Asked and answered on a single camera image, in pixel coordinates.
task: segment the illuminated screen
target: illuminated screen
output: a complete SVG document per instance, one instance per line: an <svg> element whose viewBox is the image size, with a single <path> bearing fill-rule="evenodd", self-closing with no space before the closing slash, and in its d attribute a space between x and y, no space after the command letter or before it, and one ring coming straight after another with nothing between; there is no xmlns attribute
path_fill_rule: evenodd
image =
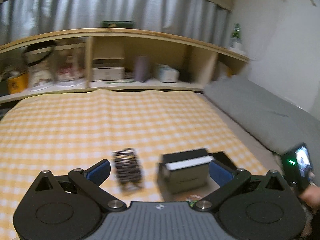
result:
<svg viewBox="0 0 320 240"><path fill-rule="evenodd" d="M312 169L312 167L310 164L307 148L302 146L301 148L296 150L295 153L296 153L297 162L300 170L300 175L302 177L308 177L308 174Z"/></svg>

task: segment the silver curtain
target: silver curtain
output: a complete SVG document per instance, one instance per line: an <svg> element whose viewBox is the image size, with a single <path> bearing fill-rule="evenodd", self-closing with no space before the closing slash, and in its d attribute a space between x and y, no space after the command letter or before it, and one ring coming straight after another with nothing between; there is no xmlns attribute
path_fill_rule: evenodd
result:
<svg viewBox="0 0 320 240"><path fill-rule="evenodd" d="M58 30L134 21L135 28L222 45L229 11L207 0L6 0L0 44Z"/></svg>

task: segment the yellow box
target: yellow box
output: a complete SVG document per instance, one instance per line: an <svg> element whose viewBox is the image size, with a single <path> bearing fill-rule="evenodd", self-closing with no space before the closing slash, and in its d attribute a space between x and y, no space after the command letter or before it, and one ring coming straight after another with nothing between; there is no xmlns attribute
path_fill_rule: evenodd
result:
<svg viewBox="0 0 320 240"><path fill-rule="evenodd" d="M16 78L7 79L10 94L20 93L28 87L28 73Z"/></svg>

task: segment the yellow gingham fabric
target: yellow gingham fabric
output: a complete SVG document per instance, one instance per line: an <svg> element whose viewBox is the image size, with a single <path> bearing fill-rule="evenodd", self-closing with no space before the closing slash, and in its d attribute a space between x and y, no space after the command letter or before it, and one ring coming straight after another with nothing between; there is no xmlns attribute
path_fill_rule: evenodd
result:
<svg viewBox="0 0 320 240"><path fill-rule="evenodd" d="M132 147L143 188L122 192L115 172L101 185L124 200L160 201L155 183L161 154L224 151L253 174L267 171L210 106L190 91L49 94L26 98L0 122L0 239L15 238L13 213L41 170L87 169L112 151Z"/></svg>

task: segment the gray cushion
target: gray cushion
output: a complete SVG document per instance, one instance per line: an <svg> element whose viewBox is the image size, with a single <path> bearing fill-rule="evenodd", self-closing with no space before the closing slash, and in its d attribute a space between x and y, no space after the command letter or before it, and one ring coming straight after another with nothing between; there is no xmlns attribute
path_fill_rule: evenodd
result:
<svg viewBox="0 0 320 240"><path fill-rule="evenodd" d="M305 142L320 175L320 121L309 113L239 76L213 81L204 94L271 151Z"/></svg>

